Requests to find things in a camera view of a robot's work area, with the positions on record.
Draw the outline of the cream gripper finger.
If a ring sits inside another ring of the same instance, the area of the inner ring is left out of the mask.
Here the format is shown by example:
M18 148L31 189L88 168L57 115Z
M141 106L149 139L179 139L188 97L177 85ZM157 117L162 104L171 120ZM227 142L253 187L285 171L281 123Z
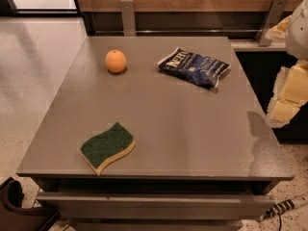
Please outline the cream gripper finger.
M308 62L298 61L291 68L282 66L272 92L267 120L272 128L281 128L308 102Z
M266 32L265 38L272 41L285 41L290 21L291 21L290 15L282 19L278 24L271 27Z

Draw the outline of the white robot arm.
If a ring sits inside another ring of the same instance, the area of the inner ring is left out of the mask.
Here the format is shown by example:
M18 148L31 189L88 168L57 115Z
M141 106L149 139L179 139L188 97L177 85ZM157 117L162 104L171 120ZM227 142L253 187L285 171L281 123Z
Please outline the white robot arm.
M266 38L284 41L287 53L297 59L291 68L280 68L267 107L269 125L281 128L308 102L308 0L303 0L292 15L270 28Z

